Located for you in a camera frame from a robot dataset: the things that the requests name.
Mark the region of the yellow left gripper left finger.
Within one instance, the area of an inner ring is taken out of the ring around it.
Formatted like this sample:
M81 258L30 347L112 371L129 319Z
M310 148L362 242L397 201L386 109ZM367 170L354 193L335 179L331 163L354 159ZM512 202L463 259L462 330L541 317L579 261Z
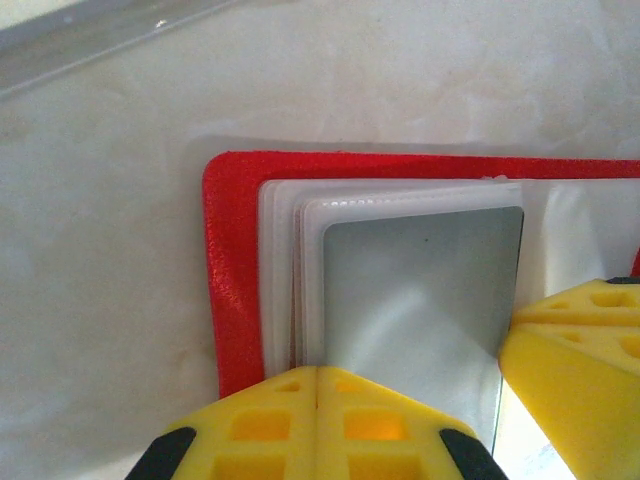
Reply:
M312 479L315 367L300 367L171 423L128 479Z

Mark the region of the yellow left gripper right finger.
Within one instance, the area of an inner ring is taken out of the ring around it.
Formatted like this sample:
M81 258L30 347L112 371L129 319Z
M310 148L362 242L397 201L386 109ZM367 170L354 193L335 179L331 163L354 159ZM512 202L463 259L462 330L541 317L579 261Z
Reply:
M504 479L463 422L336 367L317 370L318 479Z

